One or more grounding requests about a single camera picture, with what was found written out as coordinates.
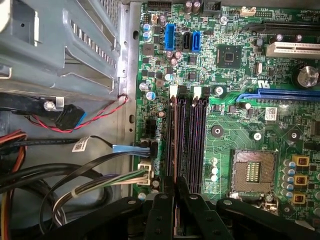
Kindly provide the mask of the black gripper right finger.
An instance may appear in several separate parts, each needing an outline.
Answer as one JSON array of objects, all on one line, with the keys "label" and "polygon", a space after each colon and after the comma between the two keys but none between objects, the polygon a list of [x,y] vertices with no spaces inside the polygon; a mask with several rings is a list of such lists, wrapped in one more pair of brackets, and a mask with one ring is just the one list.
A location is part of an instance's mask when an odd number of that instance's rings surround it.
[{"label": "black gripper right finger", "polygon": [[191,193],[184,177],[177,178],[181,202],[204,240],[318,240],[320,234],[234,198],[218,200],[215,209]]}]

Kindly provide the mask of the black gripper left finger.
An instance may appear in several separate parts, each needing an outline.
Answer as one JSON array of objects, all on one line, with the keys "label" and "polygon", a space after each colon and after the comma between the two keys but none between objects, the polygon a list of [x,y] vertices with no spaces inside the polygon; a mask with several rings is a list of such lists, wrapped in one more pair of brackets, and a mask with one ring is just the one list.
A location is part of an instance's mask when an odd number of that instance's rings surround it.
[{"label": "black gripper left finger", "polygon": [[162,180],[163,192],[145,201],[124,197],[46,233],[44,240],[171,240],[174,180]]}]

